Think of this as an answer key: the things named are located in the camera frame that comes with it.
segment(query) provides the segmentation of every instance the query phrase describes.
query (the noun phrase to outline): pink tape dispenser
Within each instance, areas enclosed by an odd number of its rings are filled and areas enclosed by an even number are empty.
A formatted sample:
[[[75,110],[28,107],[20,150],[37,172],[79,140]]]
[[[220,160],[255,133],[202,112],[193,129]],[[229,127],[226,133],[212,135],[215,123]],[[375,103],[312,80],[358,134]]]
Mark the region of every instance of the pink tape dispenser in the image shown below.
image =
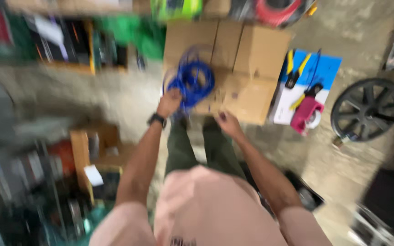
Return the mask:
[[[324,109],[325,106],[314,97],[305,97],[291,119],[291,127],[301,135],[307,136],[307,128],[315,128],[319,124]]]

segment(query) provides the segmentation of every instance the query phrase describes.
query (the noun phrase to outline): red cable spool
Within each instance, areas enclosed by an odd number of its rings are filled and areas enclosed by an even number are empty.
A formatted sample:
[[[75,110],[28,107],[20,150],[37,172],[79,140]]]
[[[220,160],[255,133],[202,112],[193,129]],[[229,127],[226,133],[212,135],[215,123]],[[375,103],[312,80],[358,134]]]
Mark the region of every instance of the red cable spool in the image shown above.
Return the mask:
[[[256,0],[256,15],[262,22],[277,27],[288,20],[299,8],[301,3],[302,0],[294,0],[288,7],[279,9],[270,7],[267,4],[267,0]]]

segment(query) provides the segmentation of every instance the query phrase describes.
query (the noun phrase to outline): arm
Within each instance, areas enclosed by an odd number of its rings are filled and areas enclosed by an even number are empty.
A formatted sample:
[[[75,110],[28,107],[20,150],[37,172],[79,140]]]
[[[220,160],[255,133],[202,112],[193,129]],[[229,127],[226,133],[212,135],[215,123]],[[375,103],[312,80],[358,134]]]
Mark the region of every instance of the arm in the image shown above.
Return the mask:
[[[159,103],[157,114],[169,117],[179,107],[182,96],[178,89],[165,93]],[[148,188],[155,173],[159,153],[162,124],[155,120],[136,146],[136,150],[124,167],[118,185],[115,205],[123,202],[138,201],[147,203]]]
[[[216,118],[220,127],[239,146],[261,194],[267,199],[272,211],[279,217],[282,210],[302,206],[300,198],[290,181],[247,139],[236,117],[222,113]]]

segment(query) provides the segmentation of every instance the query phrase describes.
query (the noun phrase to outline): pink t-shirt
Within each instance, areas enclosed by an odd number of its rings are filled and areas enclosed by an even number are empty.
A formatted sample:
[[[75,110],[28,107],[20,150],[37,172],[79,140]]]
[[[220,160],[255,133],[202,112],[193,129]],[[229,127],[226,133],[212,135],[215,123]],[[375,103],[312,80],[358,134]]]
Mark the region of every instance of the pink t-shirt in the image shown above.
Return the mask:
[[[314,216],[283,210],[279,226],[244,180],[202,165],[171,172],[156,204],[154,232],[144,204],[116,206],[90,246],[331,246]]]

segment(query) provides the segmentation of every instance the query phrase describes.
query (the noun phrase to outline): hand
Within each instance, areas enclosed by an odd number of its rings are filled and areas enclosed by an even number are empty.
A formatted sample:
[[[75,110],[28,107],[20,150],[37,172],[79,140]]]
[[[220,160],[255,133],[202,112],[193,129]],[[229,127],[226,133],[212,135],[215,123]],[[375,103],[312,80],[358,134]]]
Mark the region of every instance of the hand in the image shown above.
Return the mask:
[[[238,119],[229,112],[220,112],[215,117],[215,120],[222,130],[234,140],[244,135],[243,130],[239,126]]]
[[[166,119],[179,108],[181,101],[182,95],[180,90],[177,88],[171,89],[161,98],[156,113]]]

